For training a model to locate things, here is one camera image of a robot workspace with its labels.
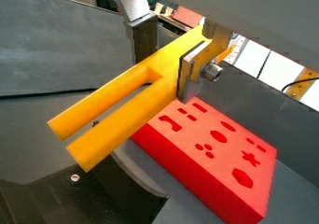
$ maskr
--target red block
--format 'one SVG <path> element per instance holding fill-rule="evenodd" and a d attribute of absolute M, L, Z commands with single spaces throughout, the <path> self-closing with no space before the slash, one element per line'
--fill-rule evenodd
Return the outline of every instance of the red block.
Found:
<path fill-rule="evenodd" d="M 225 223 L 261 220 L 276 150 L 216 109 L 175 101 L 132 139 Z"/>
<path fill-rule="evenodd" d="M 173 15 L 173 19 L 189 27 L 196 27 L 203 19 L 203 16 L 196 14 L 195 11 L 187 9 L 185 7 L 179 6 Z"/>

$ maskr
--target cutout hole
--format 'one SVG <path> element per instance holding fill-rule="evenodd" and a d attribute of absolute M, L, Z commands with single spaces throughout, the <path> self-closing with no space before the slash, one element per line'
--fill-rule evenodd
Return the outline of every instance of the cutout hole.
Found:
<path fill-rule="evenodd" d="M 195 144 L 195 147 L 196 147 L 197 150 L 203 150 L 204 149 L 203 146 L 199 145 L 199 144 Z"/>
<path fill-rule="evenodd" d="M 160 116 L 159 120 L 164 121 L 164 122 L 168 122 L 172 125 L 172 130 L 175 132 L 181 130 L 181 126 L 168 116 Z"/>
<path fill-rule="evenodd" d="M 257 145 L 256 148 L 266 153 L 266 149 L 260 145 Z"/>
<path fill-rule="evenodd" d="M 199 105 L 197 103 L 192 103 L 192 105 L 200 112 L 203 112 L 203 113 L 207 112 L 207 109 L 201 105 Z"/>
<path fill-rule="evenodd" d="M 228 131 L 235 132 L 235 127 L 229 123 L 227 123 L 224 121 L 220 121 L 220 123 Z"/>
<path fill-rule="evenodd" d="M 247 189 L 251 189 L 253 187 L 253 181 L 249 178 L 249 176 L 244 173 L 244 171 L 235 168 L 232 171 L 232 175 L 233 175 L 236 182 L 243 187 L 245 187 Z"/>
<path fill-rule="evenodd" d="M 207 145 L 207 144 L 204 144 L 204 147 L 205 147 L 205 149 L 208 149 L 208 150 L 212 150 L 213 148 L 209 146 L 209 145 Z"/>
<path fill-rule="evenodd" d="M 253 145 L 253 140 L 251 138 L 247 138 L 245 140 Z"/>
<path fill-rule="evenodd" d="M 196 121 L 196 120 L 197 120 L 192 115 L 188 115 L 187 118 L 188 118 L 191 121 Z"/>
<path fill-rule="evenodd" d="M 220 133 L 219 131 L 211 131 L 211 135 L 216 141 L 219 141 L 220 143 L 227 143 L 227 138 L 223 133 Z"/>
<path fill-rule="evenodd" d="M 179 108 L 177 111 L 184 115 L 187 114 L 187 111 L 183 108 Z"/>
<path fill-rule="evenodd" d="M 256 167 L 256 165 L 260 165 L 260 161 L 253 157 L 252 153 L 245 153 L 244 151 L 241 151 L 241 152 L 243 152 L 241 158 L 245 161 L 248 161 L 253 167 Z"/>
<path fill-rule="evenodd" d="M 212 159 L 215 157 L 215 155 L 211 152 L 205 152 L 205 156 Z"/>

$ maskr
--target yellow fork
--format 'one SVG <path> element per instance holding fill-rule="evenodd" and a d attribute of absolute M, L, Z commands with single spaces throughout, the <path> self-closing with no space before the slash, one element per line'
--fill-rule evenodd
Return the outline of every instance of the yellow fork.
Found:
<path fill-rule="evenodd" d="M 152 82 L 152 85 L 67 146 L 73 159 L 87 172 L 176 99 L 179 57 L 203 40 L 209 41 L 201 36 L 199 26 L 48 122 L 57 137 L 65 140 L 144 82 Z M 231 51 L 227 49 L 219 55 L 217 61 Z"/>

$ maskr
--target screw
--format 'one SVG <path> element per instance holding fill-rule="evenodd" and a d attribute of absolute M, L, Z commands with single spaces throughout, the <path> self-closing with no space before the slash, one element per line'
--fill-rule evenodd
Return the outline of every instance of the screw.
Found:
<path fill-rule="evenodd" d="M 72 180 L 73 182 L 77 182 L 77 181 L 80 180 L 80 176 L 79 176 L 79 175 L 72 175 L 72 176 L 71 176 L 71 180 Z"/>

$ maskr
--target gray metal surface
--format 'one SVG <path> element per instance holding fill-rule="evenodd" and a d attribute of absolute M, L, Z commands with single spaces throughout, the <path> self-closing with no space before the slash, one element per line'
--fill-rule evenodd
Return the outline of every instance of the gray metal surface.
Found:
<path fill-rule="evenodd" d="M 223 63 L 217 82 L 204 82 L 199 98 L 272 146 L 278 159 L 319 187 L 319 113 Z"/>
<path fill-rule="evenodd" d="M 171 43 L 179 36 L 173 34 L 169 30 L 157 26 L 157 48 L 163 48 L 168 43 Z"/>
<path fill-rule="evenodd" d="M 123 17 L 71 0 L 0 0 L 0 95 L 100 87 L 131 65 Z"/>
<path fill-rule="evenodd" d="M 171 0 L 319 71 L 319 0 Z"/>
<path fill-rule="evenodd" d="M 127 22 L 135 21 L 149 13 L 147 0 L 116 0 Z"/>

